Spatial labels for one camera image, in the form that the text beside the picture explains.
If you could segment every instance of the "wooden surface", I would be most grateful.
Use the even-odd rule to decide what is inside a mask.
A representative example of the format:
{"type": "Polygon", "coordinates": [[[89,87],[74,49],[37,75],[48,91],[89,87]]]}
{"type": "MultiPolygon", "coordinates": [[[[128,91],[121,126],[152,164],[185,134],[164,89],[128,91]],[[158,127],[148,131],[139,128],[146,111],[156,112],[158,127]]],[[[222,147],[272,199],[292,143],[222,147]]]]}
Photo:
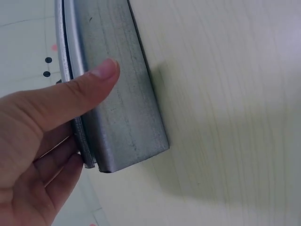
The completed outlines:
{"type": "Polygon", "coordinates": [[[171,148],[89,171],[111,226],[301,226],[301,1],[130,2],[171,148]]]}

